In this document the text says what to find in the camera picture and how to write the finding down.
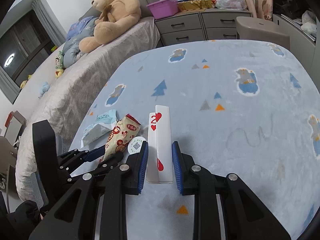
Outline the white blue tissue pack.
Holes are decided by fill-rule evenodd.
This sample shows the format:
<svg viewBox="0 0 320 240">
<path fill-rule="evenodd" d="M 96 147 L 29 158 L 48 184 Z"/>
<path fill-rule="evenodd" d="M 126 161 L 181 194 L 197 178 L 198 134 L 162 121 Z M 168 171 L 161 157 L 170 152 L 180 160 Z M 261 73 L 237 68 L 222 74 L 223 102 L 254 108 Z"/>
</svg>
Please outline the white blue tissue pack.
<svg viewBox="0 0 320 240">
<path fill-rule="evenodd" d="M 98 115 L 96 120 L 84 129 L 80 144 L 81 148 L 112 131 L 117 121 L 117 111 L 115 109 Z"/>
</svg>

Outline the red patterned snack wrapper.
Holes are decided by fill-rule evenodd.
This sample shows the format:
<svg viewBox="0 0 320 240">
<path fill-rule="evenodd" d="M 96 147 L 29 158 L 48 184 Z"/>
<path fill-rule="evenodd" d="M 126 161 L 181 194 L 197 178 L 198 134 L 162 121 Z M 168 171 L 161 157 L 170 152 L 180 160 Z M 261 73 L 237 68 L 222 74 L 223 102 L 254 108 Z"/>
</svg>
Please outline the red patterned snack wrapper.
<svg viewBox="0 0 320 240">
<path fill-rule="evenodd" d="M 129 142 L 140 131 L 141 124 L 131 115 L 125 115 L 116 123 L 105 144 L 103 160 L 108 159 L 116 152 L 124 152 Z"/>
</svg>

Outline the white playing card box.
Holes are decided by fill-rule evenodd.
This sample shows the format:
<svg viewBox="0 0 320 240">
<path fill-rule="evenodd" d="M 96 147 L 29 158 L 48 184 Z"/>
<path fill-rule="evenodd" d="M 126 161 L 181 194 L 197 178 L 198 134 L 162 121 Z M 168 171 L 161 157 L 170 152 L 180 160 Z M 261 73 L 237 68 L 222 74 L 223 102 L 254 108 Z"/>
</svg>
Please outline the white playing card box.
<svg viewBox="0 0 320 240">
<path fill-rule="evenodd" d="M 148 122 L 148 183 L 171 184 L 174 181 L 171 144 L 170 108 L 156 105 Z"/>
</svg>

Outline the bed with grey sheet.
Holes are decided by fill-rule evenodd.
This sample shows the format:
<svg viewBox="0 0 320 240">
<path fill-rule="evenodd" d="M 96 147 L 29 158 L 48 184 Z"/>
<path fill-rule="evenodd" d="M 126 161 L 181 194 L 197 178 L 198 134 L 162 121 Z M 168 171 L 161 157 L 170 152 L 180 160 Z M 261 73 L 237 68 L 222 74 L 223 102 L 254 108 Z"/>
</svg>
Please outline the bed with grey sheet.
<svg viewBox="0 0 320 240">
<path fill-rule="evenodd" d="M 152 17 L 141 19 L 111 43 L 84 55 L 50 85 L 27 121 L 17 153 L 16 190 L 22 201 L 35 200 L 30 175 L 36 171 L 33 123 L 48 120 L 69 149 L 91 104 L 117 68 L 138 53 L 156 48 L 159 31 Z"/>
</svg>

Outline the small blue plush toy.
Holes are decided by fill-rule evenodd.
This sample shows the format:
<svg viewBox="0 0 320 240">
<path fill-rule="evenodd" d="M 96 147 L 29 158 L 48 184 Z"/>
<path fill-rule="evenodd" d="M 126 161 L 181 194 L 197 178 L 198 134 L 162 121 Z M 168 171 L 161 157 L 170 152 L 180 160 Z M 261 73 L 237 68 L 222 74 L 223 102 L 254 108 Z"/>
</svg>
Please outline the small blue plush toy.
<svg viewBox="0 0 320 240">
<path fill-rule="evenodd" d="M 43 97 L 43 95 L 48 92 L 48 90 L 50 89 L 50 85 L 48 82 L 45 82 L 42 87 L 40 88 L 40 96 L 39 98 Z"/>
</svg>

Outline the round white QR sticker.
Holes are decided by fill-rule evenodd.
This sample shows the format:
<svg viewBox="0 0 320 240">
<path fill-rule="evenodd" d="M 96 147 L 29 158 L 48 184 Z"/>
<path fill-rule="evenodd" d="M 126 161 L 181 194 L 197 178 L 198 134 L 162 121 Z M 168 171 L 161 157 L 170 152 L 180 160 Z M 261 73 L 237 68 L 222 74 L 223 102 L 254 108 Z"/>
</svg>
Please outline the round white QR sticker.
<svg viewBox="0 0 320 240">
<path fill-rule="evenodd" d="M 127 146 L 128 153 L 139 153 L 144 141 L 146 141 L 144 137 L 134 137 Z"/>
</svg>

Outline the light blue patterned blanket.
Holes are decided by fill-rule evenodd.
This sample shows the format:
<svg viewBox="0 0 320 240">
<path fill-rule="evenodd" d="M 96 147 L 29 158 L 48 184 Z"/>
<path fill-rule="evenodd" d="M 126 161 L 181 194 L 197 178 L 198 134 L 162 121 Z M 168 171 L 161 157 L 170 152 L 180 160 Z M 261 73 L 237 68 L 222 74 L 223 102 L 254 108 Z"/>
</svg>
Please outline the light blue patterned blanket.
<svg viewBox="0 0 320 240">
<path fill-rule="evenodd" d="M 303 233 L 319 208 L 319 92 L 293 54 L 245 40 L 137 54 L 103 82 L 71 148 L 109 109 L 147 135 L 156 105 L 169 107 L 183 153 L 214 174 L 236 173 L 292 239 Z"/>
</svg>

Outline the small green plush doll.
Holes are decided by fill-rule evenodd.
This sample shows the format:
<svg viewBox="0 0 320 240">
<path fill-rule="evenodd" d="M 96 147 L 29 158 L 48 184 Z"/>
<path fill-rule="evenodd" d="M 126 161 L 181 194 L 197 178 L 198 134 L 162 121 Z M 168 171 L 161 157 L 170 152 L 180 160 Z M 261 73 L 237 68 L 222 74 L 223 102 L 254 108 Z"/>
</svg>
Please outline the small green plush doll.
<svg viewBox="0 0 320 240">
<path fill-rule="evenodd" d="M 64 65 L 63 65 L 63 54 L 61 51 L 58 52 L 55 58 L 55 76 L 59 78 L 64 72 Z"/>
</svg>

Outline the folded light blue quilt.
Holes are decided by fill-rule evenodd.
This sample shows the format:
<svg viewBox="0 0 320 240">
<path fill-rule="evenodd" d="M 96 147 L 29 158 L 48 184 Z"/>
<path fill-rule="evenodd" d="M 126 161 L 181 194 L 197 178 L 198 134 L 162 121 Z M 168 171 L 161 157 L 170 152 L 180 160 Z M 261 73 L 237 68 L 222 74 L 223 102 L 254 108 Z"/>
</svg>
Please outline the folded light blue quilt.
<svg viewBox="0 0 320 240">
<path fill-rule="evenodd" d="M 84 38 L 93 36 L 97 19 L 97 17 L 89 16 L 71 25 L 61 51 L 64 68 L 70 67 L 82 57 L 84 53 L 80 51 L 79 44 Z"/>
</svg>

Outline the grey plastic stool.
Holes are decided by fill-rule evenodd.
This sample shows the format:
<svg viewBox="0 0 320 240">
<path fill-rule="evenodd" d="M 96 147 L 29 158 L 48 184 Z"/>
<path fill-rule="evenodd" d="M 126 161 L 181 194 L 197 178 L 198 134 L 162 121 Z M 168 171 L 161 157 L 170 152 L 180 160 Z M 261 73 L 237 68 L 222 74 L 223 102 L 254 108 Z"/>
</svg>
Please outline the grey plastic stool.
<svg viewBox="0 0 320 240">
<path fill-rule="evenodd" d="M 290 50 L 290 36 L 272 21 L 238 16 L 236 34 L 240 40 L 256 40 L 275 43 Z"/>
</svg>

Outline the purple plastic bin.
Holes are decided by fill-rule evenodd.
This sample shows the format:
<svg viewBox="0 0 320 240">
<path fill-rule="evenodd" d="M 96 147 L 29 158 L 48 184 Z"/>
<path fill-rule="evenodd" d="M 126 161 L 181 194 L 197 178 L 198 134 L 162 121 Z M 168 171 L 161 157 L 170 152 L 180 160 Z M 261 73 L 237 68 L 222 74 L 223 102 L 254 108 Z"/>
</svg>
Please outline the purple plastic bin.
<svg viewBox="0 0 320 240">
<path fill-rule="evenodd" d="M 161 0 L 146 6 L 156 20 L 174 16 L 179 12 L 177 0 Z"/>
</svg>

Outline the grey drawer nightstand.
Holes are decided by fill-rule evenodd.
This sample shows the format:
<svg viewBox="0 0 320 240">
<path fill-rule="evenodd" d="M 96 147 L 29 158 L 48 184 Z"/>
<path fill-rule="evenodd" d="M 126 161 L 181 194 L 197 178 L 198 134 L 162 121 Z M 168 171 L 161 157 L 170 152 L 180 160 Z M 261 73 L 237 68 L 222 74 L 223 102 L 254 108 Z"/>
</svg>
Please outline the grey drawer nightstand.
<svg viewBox="0 0 320 240">
<path fill-rule="evenodd" d="M 205 9 L 180 12 L 156 20 L 155 24 L 164 46 L 174 44 L 236 39 L 236 18 L 251 17 L 247 10 Z"/>
</svg>

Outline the pink floral gift bags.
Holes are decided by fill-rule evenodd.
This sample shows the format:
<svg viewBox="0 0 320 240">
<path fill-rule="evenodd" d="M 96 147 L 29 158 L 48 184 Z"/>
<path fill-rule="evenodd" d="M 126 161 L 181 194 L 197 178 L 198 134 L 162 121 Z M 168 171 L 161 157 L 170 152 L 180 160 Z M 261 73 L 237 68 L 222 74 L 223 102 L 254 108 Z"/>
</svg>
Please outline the pink floral gift bags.
<svg viewBox="0 0 320 240">
<path fill-rule="evenodd" d="M 245 0 L 253 18 L 272 21 L 273 0 Z"/>
</svg>

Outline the gold gift boxes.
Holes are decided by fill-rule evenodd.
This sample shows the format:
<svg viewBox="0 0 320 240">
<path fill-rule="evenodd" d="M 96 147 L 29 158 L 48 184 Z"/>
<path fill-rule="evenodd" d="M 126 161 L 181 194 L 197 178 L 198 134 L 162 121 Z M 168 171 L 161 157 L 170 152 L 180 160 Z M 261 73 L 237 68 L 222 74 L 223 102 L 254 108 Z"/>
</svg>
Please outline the gold gift boxes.
<svg viewBox="0 0 320 240">
<path fill-rule="evenodd" d="M 215 7 L 213 0 L 192 0 L 177 3 L 179 11 L 211 9 Z"/>
</svg>

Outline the clear plastic bag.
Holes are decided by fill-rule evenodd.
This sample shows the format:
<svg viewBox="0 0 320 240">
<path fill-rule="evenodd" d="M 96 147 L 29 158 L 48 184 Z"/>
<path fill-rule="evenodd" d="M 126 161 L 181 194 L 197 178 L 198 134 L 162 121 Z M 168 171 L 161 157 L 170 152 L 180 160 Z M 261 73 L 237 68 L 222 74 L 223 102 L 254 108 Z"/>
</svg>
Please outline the clear plastic bag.
<svg viewBox="0 0 320 240">
<path fill-rule="evenodd" d="M 215 5 L 218 9 L 247 9 L 247 3 L 245 0 L 216 0 Z"/>
</svg>

